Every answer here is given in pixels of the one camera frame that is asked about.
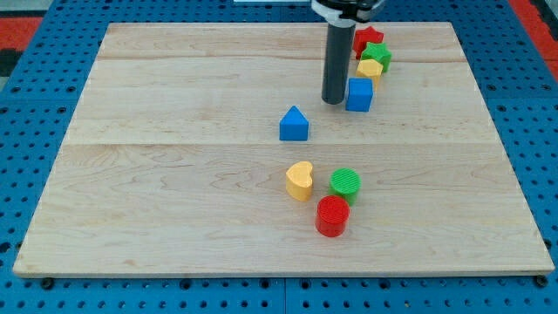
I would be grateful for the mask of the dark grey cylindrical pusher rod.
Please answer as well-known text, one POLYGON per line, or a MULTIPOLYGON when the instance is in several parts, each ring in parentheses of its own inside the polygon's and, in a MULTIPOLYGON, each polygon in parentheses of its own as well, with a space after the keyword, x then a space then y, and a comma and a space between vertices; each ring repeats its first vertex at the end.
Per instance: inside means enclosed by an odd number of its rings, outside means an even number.
POLYGON ((328 25, 323 64, 322 100, 330 105, 344 101, 356 25, 328 25))

